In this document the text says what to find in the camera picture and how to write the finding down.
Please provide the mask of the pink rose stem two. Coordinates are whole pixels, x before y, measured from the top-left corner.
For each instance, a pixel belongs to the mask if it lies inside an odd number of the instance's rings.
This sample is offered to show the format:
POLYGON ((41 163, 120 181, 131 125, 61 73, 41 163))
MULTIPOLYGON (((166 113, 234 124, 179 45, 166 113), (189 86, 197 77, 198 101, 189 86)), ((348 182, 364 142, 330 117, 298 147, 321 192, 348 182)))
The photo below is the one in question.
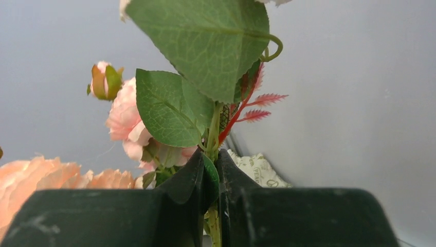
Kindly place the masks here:
POLYGON ((222 246, 218 158, 237 122, 269 115, 264 106, 284 98, 263 94, 263 66, 280 55, 282 41, 269 30, 266 1, 120 1, 122 21, 132 20, 174 67, 174 72, 92 66, 87 93, 111 102, 106 120, 112 140, 140 162, 157 184, 199 151, 211 181, 205 231, 222 246))

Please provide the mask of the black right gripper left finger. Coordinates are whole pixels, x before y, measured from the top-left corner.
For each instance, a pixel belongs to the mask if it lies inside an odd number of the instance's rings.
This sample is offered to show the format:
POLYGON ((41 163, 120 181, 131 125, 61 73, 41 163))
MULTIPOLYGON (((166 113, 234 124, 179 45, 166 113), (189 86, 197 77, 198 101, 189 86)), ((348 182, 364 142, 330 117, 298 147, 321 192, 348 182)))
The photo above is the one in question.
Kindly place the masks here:
POLYGON ((202 246, 203 172, 199 150, 174 176, 157 187, 163 193, 155 246, 202 246))

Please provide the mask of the pink rose stem one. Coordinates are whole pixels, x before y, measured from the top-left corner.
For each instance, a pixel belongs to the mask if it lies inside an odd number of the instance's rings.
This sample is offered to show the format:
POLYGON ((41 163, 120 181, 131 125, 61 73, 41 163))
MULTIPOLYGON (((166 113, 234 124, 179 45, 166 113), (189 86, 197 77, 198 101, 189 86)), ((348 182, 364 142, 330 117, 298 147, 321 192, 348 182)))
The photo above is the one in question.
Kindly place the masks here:
POLYGON ((136 179, 129 171, 106 169, 95 175, 81 172, 75 162, 43 156, 16 160, 1 165, 1 239, 14 216, 36 190, 43 189, 136 189, 136 179))

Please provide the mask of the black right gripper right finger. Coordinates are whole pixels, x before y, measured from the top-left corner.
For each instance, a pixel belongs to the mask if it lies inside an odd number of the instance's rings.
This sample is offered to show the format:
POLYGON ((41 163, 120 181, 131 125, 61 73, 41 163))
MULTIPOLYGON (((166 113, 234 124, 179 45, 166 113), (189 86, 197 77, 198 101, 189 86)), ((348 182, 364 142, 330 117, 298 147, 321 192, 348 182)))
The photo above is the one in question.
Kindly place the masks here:
POLYGON ((218 212, 222 246, 252 246, 252 212, 247 197, 260 186, 236 166, 224 149, 220 150, 216 165, 220 178, 218 212))

